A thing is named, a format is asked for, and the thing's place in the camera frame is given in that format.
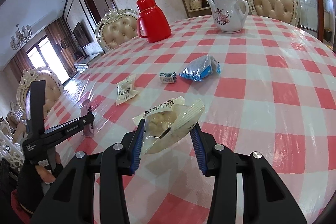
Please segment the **television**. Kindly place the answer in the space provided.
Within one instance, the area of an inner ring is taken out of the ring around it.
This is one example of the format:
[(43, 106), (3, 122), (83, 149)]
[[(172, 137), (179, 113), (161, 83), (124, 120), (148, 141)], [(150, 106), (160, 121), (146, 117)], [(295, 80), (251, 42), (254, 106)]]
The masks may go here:
[(84, 48), (91, 43), (87, 32), (82, 28), (80, 22), (77, 22), (75, 28), (72, 31), (80, 48)]

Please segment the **red white checkered tablecloth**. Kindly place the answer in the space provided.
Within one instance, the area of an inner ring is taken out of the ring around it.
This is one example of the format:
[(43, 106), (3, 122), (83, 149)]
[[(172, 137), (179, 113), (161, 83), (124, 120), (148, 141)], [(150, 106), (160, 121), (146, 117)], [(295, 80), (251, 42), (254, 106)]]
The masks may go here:
[[(133, 118), (171, 98), (205, 110), (203, 131), (237, 153), (258, 151), (279, 174), (308, 223), (335, 192), (335, 53), (289, 24), (249, 16), (244, 29), (225, 34), (210, 16), (171, 25), (157, 43), (136, 37), (69, 82), (46, 118), (52, 127), (80, 116), (90, 100), (94, 137), (77, 134), (57, 146), (63, 164), (77, 151), (99, 153), (133, 131)], [(196, 82), (179, 76), (194, 59), (213, 56), (221, 74)], [(177, 74), (162, 84), (160, 73)], [(136, 75), (138, 94), (116, 106), (117, 84)]]

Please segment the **blue white snack bag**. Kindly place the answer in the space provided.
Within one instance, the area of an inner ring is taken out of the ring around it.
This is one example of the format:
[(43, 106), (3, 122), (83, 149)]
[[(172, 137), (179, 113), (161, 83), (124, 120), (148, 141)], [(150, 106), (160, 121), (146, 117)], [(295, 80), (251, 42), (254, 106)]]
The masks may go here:
[(203, 55), (191, 61), (179, 73), (179, 76), (187, 80), (199, 82), (213, 73), (221, 74), (220, 64), (213, 56)]

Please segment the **white floral teapot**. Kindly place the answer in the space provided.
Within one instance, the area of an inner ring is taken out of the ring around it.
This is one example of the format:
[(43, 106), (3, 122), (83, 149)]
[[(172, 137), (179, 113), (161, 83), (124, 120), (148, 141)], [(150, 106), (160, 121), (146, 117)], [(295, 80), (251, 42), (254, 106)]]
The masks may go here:
[(225, 33), (240, 32), (249, 14), (245, 0), (207, 0), (215, 26)]

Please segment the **clear jar on shelf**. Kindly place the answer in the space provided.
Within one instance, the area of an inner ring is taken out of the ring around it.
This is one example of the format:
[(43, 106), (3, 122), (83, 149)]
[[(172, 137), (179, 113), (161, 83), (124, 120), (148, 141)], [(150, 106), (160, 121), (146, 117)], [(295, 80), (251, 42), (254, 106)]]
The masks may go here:
[(202, 0), (190, 0), (190, 9), (197, 10), (202, 8)]

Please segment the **chandelier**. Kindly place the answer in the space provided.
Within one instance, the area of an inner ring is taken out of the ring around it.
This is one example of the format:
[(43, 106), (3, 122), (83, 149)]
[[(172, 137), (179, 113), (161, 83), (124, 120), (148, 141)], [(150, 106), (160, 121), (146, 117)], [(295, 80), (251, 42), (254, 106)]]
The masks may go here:
[(26, 44), (33, 34), (33, 30), (30, 25), (23, 26), (19, 28), (19, 25), (16, 25), (17, 30), (15, 35), (11, 37), (10, 46), (12, 50), (20, 49), (24, 44)]

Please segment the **cream tufted chair far right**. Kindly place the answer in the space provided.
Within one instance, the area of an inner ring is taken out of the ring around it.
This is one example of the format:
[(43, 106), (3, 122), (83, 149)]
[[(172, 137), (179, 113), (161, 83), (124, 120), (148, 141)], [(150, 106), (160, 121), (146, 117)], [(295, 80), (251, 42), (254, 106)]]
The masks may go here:
[(299, 0), (247, 0), (252, 15), (264, 16), (271, 19), (298, 26), (301, 14)]

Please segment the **small white candy packet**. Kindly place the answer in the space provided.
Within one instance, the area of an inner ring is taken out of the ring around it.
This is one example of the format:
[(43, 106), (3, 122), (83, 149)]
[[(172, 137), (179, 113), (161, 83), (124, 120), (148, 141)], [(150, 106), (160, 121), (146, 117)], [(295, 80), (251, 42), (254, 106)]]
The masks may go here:
[(116, 106), (132, 99), (138, 94), (138, 91), (135, 90), (134, 86), (135, 79), (136, 75), (130, 75), (117, 84)]

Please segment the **cream tufted chair left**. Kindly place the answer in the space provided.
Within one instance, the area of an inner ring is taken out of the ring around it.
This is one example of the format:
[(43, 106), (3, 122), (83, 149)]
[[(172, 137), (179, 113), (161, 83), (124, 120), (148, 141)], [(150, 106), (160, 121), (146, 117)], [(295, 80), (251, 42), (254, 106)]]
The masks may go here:
[(43, 118), (45, 119), (63, 92), (61, 81), (49, 67), (24, 70), (17, 89), (17, 103), (24, 114), (30, 115), (30, 106), (34, 104), (34, 99), (37, 99), (41, 106), (41, 99), (44, 96)]

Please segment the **brown curtains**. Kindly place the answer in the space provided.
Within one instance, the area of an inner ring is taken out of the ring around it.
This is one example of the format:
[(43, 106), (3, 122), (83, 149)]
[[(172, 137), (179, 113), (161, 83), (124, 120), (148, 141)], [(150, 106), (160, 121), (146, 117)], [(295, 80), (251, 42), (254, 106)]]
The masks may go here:
[(68, 23), (63, 17), (60, 17), (35, 35), (25, 46), (21, 47), (21, 49), (9, 61), (9, 68), (18, 83), (23, 76), (24, 70), (28, 71), (29, 69), (34, 68), (28, 57), (28, 51), (32, 50), (34, 45), (43, 40), (45, 36), (51, 43), (52, 48), (54, 49), (57, 57), (60, 59), (60, 62), (68, 76), (72, 78), (76, 75), (77, 70), (74, 66), (76, 58), (74, 57), (74, 53), (77, 51), (77, 47), (72, 39), (72, 32), (68, 27)]

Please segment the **cream tufted chair middle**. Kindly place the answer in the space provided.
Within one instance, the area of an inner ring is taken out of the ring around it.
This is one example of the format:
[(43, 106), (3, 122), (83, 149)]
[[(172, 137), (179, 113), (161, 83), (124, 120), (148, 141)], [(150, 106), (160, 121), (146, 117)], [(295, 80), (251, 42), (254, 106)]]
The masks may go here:
[(105, 53), (131, 40), (137, 33), (138, 13), (132, 9), (109, 9), (98, 22), (96, 40)]

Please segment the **large clear bread bag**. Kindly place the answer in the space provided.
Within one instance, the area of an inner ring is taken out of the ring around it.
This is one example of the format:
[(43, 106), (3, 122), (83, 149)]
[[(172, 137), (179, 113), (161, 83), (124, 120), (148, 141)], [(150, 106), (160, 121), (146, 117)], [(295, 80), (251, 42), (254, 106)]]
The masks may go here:
[(142, 119), (145, 121), (141, 155), (159, 153), (179, 142), (194, 128), (204, 110), (202, 100), (187, 105), (180, 96), (134, 117), (136, 126)]

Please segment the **dark bottle on shelf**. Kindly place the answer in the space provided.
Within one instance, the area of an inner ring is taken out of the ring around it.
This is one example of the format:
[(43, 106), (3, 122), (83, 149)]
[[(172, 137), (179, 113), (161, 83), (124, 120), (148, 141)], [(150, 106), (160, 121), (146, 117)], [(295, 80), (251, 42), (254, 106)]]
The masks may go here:
[(203, 8), (210, 6), (207, 0), (201, 0), (201, 3)]

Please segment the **red thermos jug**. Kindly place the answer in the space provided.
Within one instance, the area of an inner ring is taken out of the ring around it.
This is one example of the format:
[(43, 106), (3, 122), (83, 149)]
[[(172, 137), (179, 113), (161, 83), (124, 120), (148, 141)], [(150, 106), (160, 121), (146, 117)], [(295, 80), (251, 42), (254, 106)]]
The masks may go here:
[(138, 0), (137, 8), (139, 10), (137, 31), (140, 38), (155, 43), (171, 35), (167, 18), (155, 0)]

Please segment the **cream tufted chair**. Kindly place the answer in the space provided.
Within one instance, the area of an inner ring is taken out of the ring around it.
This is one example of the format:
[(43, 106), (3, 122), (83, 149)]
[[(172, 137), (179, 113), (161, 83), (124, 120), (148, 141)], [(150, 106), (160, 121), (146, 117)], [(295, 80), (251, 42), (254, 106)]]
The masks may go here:
[(34, 99), (37, 99), (41, 106), (41, 99), (44, 96), (43, 118), (45, 119), (63, 92), (61, 81), (49, 67), (24, 70), (17, 89), (17, 103), (24, 114), (30, 115), (30, 106), (34, 104)]
[(301, 14), (299, 0), (247, 0), (252, 15), (264, 16), (271, 19), (298, 26)]
[(132, 9), (109, 9), (98, 22), (96, 40), (105, 53), (131, 40), (137, 33), (138, 13)]

